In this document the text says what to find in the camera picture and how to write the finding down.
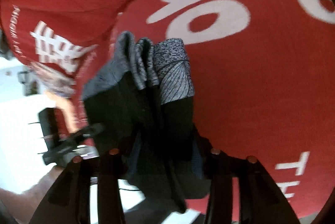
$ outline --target wire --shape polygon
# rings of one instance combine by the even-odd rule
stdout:
[[[123,188],[119,188],[119,190],[132,191],[132,192],[139,192],[139,191],[141,191],[141,190],[138,190],[138,189],[123,189]]]

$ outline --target copper screw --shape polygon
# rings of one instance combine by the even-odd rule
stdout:
[[[258,159],[255,156],[248,156],[247,161],[251,164],[255,164],[256,162],[258,162]]]
[[[221,150],[212,148],[212,149],[210,150],[210,152],[211,152],[212,154],[214,154],[214,155],[219,155],[219,154],[221,153]]]
[[[109,155],[117,155],[118,153],[120,153],[120,150],[117,148],[113,148],[109,151]]]
[[[81,161],[83,160],[83,158],[81,158],[80,156],[76,156],[72,159],[72,161],[75,163],[75,164],[78,164],[80,163]]]

